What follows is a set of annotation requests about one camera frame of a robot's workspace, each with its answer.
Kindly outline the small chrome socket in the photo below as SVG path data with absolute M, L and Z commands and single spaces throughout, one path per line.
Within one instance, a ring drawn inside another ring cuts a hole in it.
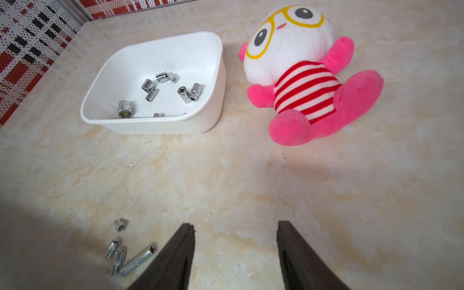
M 167 76 L 172 83 L 176 83 L 178 81 L 177 76 L 173 72 L 168 72 Z

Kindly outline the slim chrome socket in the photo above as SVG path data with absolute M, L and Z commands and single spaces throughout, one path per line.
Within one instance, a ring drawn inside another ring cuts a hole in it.
M 158 89 L 153 89 L 151 92 L 147 93 L 146 100 L 148 102 L 153 102 L 155 96 L 158 94 Z

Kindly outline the short wide chrome socket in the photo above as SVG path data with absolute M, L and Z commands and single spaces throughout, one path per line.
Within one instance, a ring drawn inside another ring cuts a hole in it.
M 156 85 L 150 79 L 146 79 L 141 85 L 141 88 L 146 93 L 151 93 L 152 91 L 155 90 Z

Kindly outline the long chrome deep socket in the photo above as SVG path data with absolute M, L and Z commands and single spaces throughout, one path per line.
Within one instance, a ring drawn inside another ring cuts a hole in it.
M 141 253 L 135 256 L 130 262 L 128 262 L 125 266 L 122 267 L 122 269 L 120 270 L 120 275 L 123 277 L 127 277 L 137 268 L 142 266 L 142 264 L 144 264 L 148 259 L 150 259 L 156 251 L 157 249 L 155 244 L 148 246 Z

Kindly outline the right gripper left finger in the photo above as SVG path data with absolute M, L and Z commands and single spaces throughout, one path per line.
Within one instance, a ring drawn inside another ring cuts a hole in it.
M 195 252 L 195 229 L 183 223 L 130 290 L 186 290 Z

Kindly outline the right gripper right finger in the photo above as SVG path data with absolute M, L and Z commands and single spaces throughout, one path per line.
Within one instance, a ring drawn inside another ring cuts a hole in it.
M 289 221 L 279 221 L 277 246 L 286 290 L 347 290 Z

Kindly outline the large chrome socket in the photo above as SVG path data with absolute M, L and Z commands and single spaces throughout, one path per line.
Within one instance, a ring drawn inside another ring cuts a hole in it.
M 117 112 L 118 116 L 122 119 L 132 118 L 133 112 L 131 103 L 127 100 L 119 101 Z

